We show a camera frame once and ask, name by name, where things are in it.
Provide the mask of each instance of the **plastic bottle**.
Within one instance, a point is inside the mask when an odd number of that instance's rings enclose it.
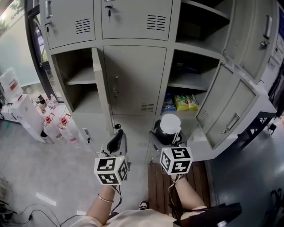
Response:
[[[46,101],[41,94],[38,95],[37,100],[39,100],[40,104],[43,105],[44,108],[47,107]]]
[[[53,94],[50,95],[51,100],[53,101],[53,104],[56,106],[58,105],[58,102],[56,100],[56,98],[53,96]]]
[[[53,101],[50,98],[47,100],[47,106],[48,106],[48,108],[50,110],[54,110],[55,109],[55,105],[54,105]]]
[[[74,124],[69,122],[71,115],[65,114],[65,116],[61,118],[61,123],[57,125],[59,127],[59,131],[67,141],[70,143],[76,143],[79,139],[78,130]]]
[[[22,88],[19,85],[18,78],[13,68],[8,68],[7,71],[0,76],[0,83],[8,102],[16,102],[23,95]]]
[[[46,110],[41,103],[38,105],[38,107],[39,107],[39,110],[41,111],[41,113],[45,114]]]
[[[43,123],[44,128],[43,131],[51,138],[56,138],[57,140],[61,140],[63,138],[59,128],[56,126],[56,123],[53,123],[52,120],[54,119],[54,114],[51,113],[48,117],[45,118],[45,122]]]

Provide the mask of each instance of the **gray floor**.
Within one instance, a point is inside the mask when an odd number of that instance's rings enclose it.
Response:
[[[95,154],[86,148],[42,144],[21,125],[0,121],[0,177],[9,181],[12,192],[8,199],[17,212],[30,204],[43,203],[54,211],[60,223],[86,212],[101,188],[93,173],[94,160]],[[146,166],[131,166],[122,196],[118,212],[137,209],[139,202],[148,198]],[[33,209],[45,211],[56,222],[43,205],[28,208],[17,221],[25,222]],[[36,211],[33,223],[26,226],[53,225]]]
[[[226,150],[210,162],[218,202],[243,208],[229,227],[260,227],[270,192],[284,190],[284,126],[276,125],[273,138],[263,131],[244,150]]]

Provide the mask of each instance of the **wooden platform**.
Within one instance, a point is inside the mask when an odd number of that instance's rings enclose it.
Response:
[[[187,180],[192,188],[203,199],[205,206],[210,206],[210,196],[205,164],[203,161],[193,162],[190,171],[187,174]],[[169,207],[168,187],[173,182],[167,173],[163,173],[159,163],[150,163],[148,165],[148,189],[149,189],[149,207],[163,214],[172,213]],[[175,204],[180,205],[178,194],[175,191],[173,195]]]

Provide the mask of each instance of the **bracelet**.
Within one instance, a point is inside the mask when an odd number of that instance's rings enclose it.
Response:
[[[102,201],[105,201],[105,202],[108,202],[108,203],[111,203],[111,204],[114,203],[114,201],[105,200],[104,198],[100,197],[99,194],[98,194],[98,197],[99,197],[99,199],[102,200]]]

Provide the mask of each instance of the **wall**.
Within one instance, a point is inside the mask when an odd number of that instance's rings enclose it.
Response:
[[[13,67],[21,86],[39,83],[39,78],[32,62],[22,15],[0,37],[0,72]]]

